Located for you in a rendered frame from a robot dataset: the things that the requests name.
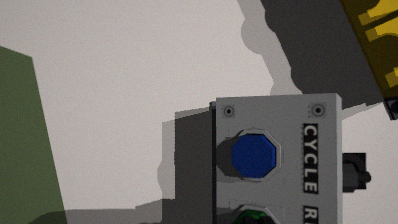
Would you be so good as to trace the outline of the grey button housing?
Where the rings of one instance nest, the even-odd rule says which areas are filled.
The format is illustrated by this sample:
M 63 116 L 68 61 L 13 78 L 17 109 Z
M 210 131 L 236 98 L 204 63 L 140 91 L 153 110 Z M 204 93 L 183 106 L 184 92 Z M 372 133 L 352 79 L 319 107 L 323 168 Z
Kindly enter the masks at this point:
M 212 101 L 212 224 L 343 224 L 343 193 L 370 181 L 366 153 L 342 153 L 337 93 Z

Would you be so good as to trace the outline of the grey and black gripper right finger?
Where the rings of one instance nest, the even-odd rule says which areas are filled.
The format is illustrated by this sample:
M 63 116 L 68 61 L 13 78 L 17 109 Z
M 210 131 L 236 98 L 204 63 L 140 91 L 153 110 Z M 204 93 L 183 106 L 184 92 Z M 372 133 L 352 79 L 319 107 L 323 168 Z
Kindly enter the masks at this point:
M 260 224 L 276 224 L 270 216 L 260 216 L 257 220 Z

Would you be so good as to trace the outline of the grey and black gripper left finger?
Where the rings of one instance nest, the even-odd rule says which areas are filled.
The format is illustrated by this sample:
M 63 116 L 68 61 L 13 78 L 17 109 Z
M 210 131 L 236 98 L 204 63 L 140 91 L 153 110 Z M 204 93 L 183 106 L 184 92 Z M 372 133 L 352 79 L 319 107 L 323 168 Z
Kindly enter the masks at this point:
M 253 216 L 243 216 L 242 224 L 260 224 Z

